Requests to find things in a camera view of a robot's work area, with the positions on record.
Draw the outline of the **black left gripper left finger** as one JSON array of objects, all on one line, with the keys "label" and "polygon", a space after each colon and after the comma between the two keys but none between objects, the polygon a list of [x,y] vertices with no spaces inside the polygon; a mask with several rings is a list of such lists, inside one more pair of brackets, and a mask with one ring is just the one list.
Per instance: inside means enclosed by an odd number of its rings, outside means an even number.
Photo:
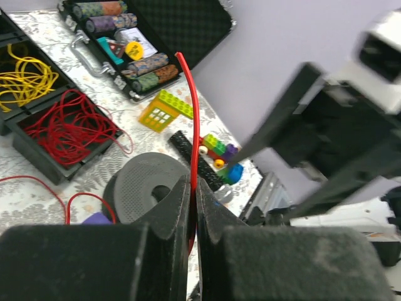
[{"label": "black left gripper left finger", "polygon": [[132,224],[21,225],[1,235],[2,300],[185,300],[189,177]]}]

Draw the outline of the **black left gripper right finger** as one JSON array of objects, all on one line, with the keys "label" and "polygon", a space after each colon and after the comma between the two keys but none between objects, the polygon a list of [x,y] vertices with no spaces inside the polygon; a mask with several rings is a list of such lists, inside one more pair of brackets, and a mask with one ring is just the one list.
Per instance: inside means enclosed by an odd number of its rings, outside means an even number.
[{"label": "black left gripper right finger", "polygon": [[199,180],[202,300],[393,300],[374,247],[350,228],[248,226]]}]

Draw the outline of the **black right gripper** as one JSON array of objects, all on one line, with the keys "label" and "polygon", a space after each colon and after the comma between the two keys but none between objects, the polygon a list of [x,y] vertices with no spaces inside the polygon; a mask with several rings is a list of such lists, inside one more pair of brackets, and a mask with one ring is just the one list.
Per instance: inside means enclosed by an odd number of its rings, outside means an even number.
[{"label": "black right gripper", "polygon": [[312,62],[300,64],[274,108],[232,158],[241,162],[270,147],[321,187],[287,219],[323,214],[377,177],[400,169],[400,120],[347,83],[324,80]]}]

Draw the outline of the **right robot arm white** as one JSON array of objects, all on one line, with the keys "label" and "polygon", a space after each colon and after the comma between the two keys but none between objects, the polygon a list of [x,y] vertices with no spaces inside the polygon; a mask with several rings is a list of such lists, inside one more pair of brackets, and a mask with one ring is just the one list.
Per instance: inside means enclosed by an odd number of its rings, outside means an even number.
[{"label": "right robot arm white", "polygon": [[400,189],[356,204],[346,200],[378,177],[400,176],[399,113],[380,108],[356,76],[332,80],[305,62],[231,164],[265,148],[320,183],[282,215],[283,224],[352,228],[374,245],[384,266],[397,264]]}]

